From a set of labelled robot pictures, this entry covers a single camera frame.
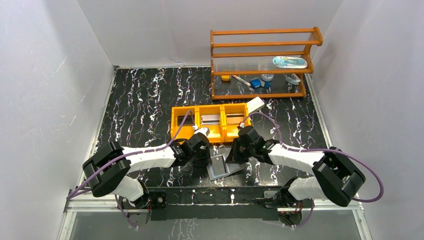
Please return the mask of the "yellow three-compartment organizer tray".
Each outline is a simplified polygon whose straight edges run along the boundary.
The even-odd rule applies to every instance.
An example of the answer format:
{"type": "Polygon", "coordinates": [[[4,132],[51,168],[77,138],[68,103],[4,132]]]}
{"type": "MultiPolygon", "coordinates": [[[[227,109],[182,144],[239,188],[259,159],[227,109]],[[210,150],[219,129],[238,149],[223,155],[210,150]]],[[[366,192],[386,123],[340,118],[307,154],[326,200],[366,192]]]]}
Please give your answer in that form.
{"type": "Polygon", "coordinates": [[[209,130],[208,139],[212,144],[231,143],[237,138],[239,126],[251,126],[252,122],[246,103],[226,103],[194,106],[175,106],[171,109],[170,136],[189,139],[196,125],[209,130]]]}

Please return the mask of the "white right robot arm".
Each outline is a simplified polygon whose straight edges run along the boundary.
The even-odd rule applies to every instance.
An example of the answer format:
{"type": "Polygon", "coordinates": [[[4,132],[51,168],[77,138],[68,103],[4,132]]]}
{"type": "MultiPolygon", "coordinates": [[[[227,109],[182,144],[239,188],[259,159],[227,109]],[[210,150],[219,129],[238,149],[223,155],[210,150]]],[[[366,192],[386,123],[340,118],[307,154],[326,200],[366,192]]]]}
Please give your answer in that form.
{"type": "Polygon", "coordinates": [[[310,174],[307,178],[293,177],[272,197],[255,200],[262,205],[293,206],[305,199],[321,199],[346,207],[366,182],[365,175],[336,147],[312,150],[286,146],[275,139],[265,140],[254,127],[245,126],[233,140],[225,161],[244,164],[251,158],[310,174]]]}

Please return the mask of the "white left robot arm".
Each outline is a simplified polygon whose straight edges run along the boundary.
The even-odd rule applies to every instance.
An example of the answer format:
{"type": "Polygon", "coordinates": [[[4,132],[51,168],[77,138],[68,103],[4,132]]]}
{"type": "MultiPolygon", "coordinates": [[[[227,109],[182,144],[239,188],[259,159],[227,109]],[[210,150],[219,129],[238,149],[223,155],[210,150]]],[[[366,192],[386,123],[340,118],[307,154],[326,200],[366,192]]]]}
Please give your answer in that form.
{"type": "Polygon", "coordinates": [[[210,159],[208,134],[206,128],[201,128],[189,139],[179,138],[157,148],[122,147],[116,141],[110,142],[82,165],[92,195],[98,198],[113,194],[126,199],[132,207],[145,207],[150,200],[146,185],[128,174],[185,166],[188,162],[206,166],[210,159]]]}

